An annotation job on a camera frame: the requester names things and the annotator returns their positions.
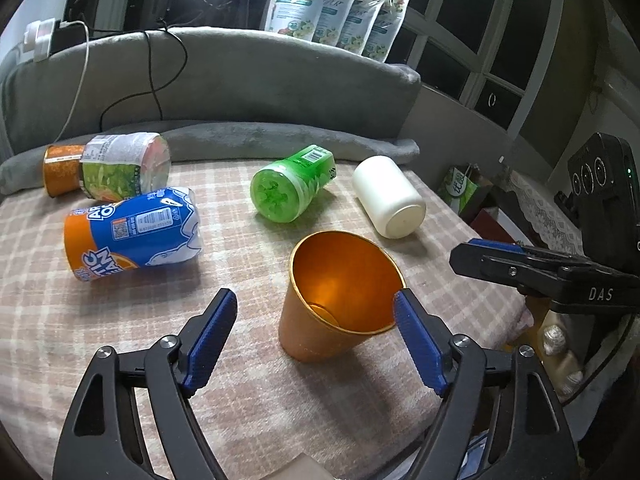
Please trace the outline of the grey fleece blanket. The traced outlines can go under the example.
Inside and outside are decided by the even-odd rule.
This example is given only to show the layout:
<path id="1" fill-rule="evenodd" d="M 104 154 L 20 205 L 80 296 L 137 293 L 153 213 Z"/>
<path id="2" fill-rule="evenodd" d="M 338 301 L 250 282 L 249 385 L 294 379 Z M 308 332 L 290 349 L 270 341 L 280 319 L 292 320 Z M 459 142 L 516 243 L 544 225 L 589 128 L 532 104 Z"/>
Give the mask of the grey fleece blanket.
<path id="1" fill-rule="evenodd" d="M 211 27 L 91 40 L 4 66 L 1 192 L 42 183 L 43 152 L 152 131 L 177 162 L 280 158 L 317 143 L 343 160 L 416 159 L 401 136 L 421 87 L 405 65 L 258 30 Z"/>

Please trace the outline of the green tissue box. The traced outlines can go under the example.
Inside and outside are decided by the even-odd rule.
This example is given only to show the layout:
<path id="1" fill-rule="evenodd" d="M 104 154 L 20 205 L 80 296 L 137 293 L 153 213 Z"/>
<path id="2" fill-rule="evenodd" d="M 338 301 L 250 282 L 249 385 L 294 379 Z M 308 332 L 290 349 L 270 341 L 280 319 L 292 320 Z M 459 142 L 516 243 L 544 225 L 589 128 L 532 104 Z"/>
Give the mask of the green tissue box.
<path id="1" fill-rule="evenodd" d="M 474 170 L 472 165 L 451 166 L 439 185 L 437 195 L 456 214 L 460 214 L 478 189 L 473 180 Z"/>

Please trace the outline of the black power adapter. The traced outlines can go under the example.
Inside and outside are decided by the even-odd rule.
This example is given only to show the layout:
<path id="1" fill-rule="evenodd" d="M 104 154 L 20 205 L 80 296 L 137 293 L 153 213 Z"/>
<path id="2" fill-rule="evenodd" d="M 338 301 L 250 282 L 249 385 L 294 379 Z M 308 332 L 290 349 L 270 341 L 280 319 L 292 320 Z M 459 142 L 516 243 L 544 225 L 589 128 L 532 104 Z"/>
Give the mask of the black power adapter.
<path id="1" fill-rule="evenodd" d="M 87 31 L 84 22 L 73 22 L 63 26 L 61 21 L 56 21 L 51 37 L 50 55 L 80 46 L 86 42 Z"/>

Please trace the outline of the blue orange label cup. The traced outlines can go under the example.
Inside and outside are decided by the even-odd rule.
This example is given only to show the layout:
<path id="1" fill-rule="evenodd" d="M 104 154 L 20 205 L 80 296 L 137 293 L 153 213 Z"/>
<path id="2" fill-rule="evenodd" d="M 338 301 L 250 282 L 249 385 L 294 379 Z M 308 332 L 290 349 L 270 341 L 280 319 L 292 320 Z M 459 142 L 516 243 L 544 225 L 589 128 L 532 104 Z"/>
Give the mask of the blue orange label cup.
<path id="1" fill-rule="evenodd" d="M 162 188 L 73 210 L 64 222 L 65 255 L 74 277 L 82 282 L 183 263 L 203 250 L 200 224 L 190 188 Z"/>

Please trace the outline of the plaid beige table cloth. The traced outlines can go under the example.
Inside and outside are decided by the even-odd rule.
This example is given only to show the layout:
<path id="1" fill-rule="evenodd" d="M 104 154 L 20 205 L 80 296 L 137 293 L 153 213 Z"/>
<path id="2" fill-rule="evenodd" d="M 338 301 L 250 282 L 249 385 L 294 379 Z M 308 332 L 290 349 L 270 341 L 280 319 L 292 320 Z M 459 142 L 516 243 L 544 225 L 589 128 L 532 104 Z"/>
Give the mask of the plaid beige table cloth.
<path id="1" fill-rule="evenodd" d="M 198 162 L 170 180 L 195 195 L 204 243 L 198 258 L 91 283 L 73 276 L 63 223 L 87 201 L 41 190 L 1 205 L 1 420 L 42 478 L 96 349 L 148 348 L 201 313 L 218 289 L 238 297 L 238 318 L 192 408 L 226 475 L 259 479 L 307 454 L 341 479 L 375 474 L 416 440 L 438 410 L 397 330 L 322 363 L 289 358 L 278 341 L 288 258 L 324 230 L 369 240 L 376 232 L 352 189 L 352 165 L 293 223 L 260 216 L 250 200 L 257 162 Z"/>

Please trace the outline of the white plastic cup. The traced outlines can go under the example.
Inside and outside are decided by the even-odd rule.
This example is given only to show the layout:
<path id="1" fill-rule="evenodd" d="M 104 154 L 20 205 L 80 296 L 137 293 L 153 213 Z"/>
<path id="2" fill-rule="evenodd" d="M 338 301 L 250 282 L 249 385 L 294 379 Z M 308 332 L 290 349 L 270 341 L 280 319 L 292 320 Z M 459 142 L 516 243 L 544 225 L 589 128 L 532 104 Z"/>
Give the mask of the white plastic cup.
<path id="1" fill-rule="evenodd" d="M 425 200 L 393 159 L 378 155 L 360 162 L 352 185 L 382 237 L 399 240 L 420 228 L 426 216 Z"/>

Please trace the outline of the orange gold paper cup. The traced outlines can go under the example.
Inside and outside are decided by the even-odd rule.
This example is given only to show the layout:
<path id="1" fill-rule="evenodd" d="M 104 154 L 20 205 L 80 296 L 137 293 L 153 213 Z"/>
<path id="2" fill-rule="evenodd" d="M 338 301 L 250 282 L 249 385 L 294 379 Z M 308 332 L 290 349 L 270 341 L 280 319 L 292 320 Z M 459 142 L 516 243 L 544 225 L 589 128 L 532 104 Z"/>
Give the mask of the orange gold paper cup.
<path id="1" fill-rule="evenodd" d="M 394 328 L 406 287 L 387 252 L 355 233 L 322 231 L 294 247 L 279 323 L 284 352 L 303 363 L 340 356 Z"/>

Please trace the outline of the green plastic cup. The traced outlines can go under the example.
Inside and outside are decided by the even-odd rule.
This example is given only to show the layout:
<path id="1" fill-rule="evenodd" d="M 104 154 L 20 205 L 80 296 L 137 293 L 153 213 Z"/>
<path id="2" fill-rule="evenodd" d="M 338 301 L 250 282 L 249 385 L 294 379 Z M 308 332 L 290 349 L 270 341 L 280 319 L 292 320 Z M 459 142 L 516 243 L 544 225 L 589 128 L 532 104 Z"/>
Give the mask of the green plastic cup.
<path id="1" fill-rule="evenodd" d="M 266 219 L 290 223 L 335 177 L 333 153 L 311 144 L 258 170 L 250 181 L 250 198 Z"/>

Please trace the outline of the green label clear cup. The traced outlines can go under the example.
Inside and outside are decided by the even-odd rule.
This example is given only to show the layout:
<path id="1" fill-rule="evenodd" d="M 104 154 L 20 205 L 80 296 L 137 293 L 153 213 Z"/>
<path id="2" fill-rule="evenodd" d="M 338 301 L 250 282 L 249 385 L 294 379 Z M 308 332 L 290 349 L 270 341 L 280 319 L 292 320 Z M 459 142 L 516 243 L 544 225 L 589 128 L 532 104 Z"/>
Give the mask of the green label clear cup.
<path id="1" fill-rule="evenodd" d="M 119 202 L 160 190 L 171 168 L 168 143 L 156 132 L 100 134 L 84 147 L 79 183 L 99 202 Z"/>

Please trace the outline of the white power strip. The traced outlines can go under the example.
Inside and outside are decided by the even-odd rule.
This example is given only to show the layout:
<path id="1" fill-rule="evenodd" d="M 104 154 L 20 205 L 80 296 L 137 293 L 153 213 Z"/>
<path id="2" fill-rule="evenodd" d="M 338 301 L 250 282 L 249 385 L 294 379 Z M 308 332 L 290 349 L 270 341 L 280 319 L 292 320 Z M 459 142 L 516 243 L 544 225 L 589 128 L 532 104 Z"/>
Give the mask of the white power strip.
<path id="1" fill-rule="evenodd" d="M 56 18 L 29 23 L 24 32 L 23 52 L 31 53 L 35 62 L 41 62 L 48 58 L 51 53 L 55 26 Z"/>

